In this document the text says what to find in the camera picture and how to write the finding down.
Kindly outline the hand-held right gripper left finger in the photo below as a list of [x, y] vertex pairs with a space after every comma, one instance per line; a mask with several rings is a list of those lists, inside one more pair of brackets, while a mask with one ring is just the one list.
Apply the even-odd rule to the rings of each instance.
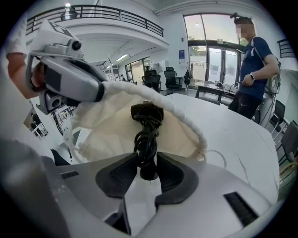
[[84, 208], [104, 221], [116, 213], [137, 174], [137, 153], [57, 167]]

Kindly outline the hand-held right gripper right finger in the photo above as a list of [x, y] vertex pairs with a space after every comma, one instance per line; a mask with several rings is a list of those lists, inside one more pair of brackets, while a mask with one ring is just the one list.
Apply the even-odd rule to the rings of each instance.
[[168, 153], [140, 170], [130, 188], [134, 238], [252, 237], [272, 203], [230, 171]]

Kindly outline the person's left hand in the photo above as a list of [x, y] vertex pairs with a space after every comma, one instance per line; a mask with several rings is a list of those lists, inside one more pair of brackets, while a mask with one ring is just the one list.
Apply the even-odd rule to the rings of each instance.
[[31, 77], [31, 84], [34, 87], [35, 90], [43, 90], [45, 89], [45, 73], [44, 73], [44, 64], [38, 63], [33, 72]]

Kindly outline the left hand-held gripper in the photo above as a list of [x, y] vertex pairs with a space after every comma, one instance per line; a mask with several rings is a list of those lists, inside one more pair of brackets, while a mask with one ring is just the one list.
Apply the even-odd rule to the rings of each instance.
[[[26, 84], [39, 94], [36, 107], [49, 114], [64, 105], [64, 97], [79, 102], [99, 102], [104, 95], [104, 74], [83, 61], [82, 41], [68, 29], [51, 21], [42, 22], [30, 44]], [[33, 59], [44, 64], [46, 87], [35, 87], [31, 77]]]

